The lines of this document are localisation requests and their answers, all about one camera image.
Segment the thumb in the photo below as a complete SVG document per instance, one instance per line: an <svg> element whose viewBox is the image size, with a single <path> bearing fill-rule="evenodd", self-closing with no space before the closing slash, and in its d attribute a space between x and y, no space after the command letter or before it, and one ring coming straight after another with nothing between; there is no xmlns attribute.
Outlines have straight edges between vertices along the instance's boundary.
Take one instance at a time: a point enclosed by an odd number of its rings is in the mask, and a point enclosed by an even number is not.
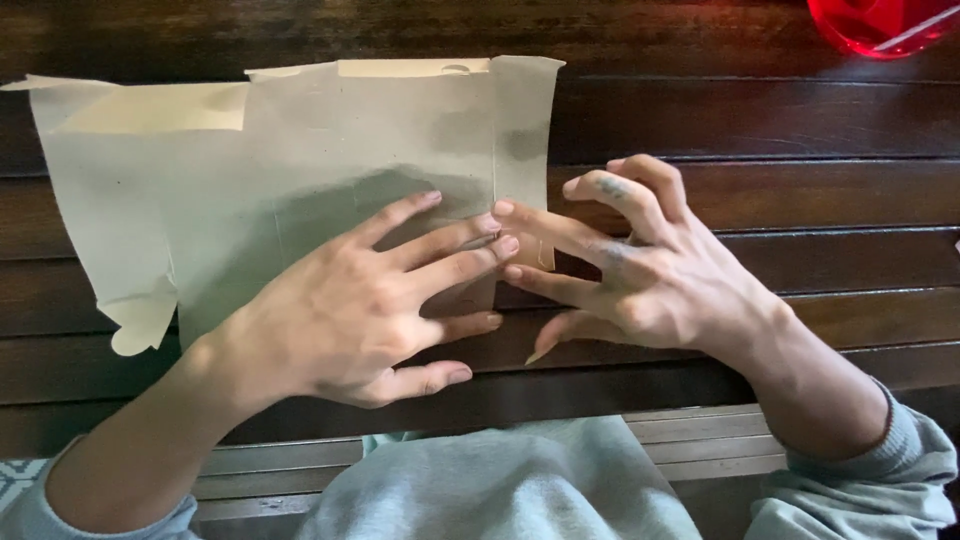
<svg viewBox="0 0 960 540"><path fill-rule="evenodd" d="M390 403L436 394L450 384L464 382L472 377L473 372L465 363L441 360L425 366L387 370L372 383L370 390L379 402Z"/></svg>
<svg viewBox="0 0 960 540"><path fill-rule="evenodd" d="M627 334L617 325L589 311L574 309L565 311L543 325L534 343L534 353L527 358L530 365L549 353L561 341L570 339L601 339L626 343Z"/></svg>

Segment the wooden table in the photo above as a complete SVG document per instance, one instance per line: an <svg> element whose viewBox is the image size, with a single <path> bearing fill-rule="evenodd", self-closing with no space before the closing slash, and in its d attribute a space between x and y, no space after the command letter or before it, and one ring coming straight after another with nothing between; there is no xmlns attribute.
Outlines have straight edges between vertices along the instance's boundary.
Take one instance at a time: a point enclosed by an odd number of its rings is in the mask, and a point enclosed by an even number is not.
<svg viewBox="0 0 960 540"><path fill-rule="evenodd" d="M907 403L960 426L960 36L906 61L839 56L802 0L12 0L0 81L25 73L144 84L243 80L340 58L544 55L560 73L550 208L627 233L561 183L647 152L807 324ZM0 456L48 455L179 354L122 358L63 229L25 93L0 93ZM561 270L591 268L559 257ZM691 352L564 344L524 370L557 307L502 287L492 335L456 357L475 381L376 411L289 400L228 442L493 425L753 400Z"/></svg>

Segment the light blue sweater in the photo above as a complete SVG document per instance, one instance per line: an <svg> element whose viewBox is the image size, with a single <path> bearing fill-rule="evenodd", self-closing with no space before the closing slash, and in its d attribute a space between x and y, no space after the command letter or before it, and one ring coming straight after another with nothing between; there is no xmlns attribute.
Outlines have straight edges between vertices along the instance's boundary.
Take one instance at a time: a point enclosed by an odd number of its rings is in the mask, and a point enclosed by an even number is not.
<svg viewBox="0 0 960 540"><path fill-rule="evenodd" d="M756 501L750 540L936 538L956 452L930 419L892 403L886 439L841 463L791 454ZM336 478L299 539L700 538L619 417L371 445ZM0 516L0 540L188 540L188 497L159 522L89 534L61 521L41 477Z"/></svg>

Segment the patterned fabric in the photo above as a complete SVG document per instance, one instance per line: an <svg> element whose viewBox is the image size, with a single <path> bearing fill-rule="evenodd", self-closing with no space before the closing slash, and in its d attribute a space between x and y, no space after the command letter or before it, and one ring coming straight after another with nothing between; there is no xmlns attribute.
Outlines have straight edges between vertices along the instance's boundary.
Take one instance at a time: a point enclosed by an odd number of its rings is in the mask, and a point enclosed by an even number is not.
<svg viewBox="0 0 960 540"><path fill-rule="evenodd" d="M47 461L47 459L0 461L0 511L3 511L20 492L34 483Z"/></svg>

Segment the forearm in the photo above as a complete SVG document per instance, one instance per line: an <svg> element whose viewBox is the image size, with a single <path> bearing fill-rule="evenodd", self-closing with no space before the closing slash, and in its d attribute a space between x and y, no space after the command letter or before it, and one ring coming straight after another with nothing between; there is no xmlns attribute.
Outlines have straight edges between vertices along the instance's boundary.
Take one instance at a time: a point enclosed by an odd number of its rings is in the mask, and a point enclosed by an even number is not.
<svg viewBox="0 0 960 540"><path fill-rule="evenodd" d="M60 458L46 495L64 522L136 530L189 492L207 454L245 416L206 376L199 349Z"/></svg>
<svg viewBox="0 0 960 540"><path fill-rule="evenodd" d="M840 460L876 446L887 428L883 391L786 306L749 350L730 359L750 382L770 430L809 457Z"/></svg>

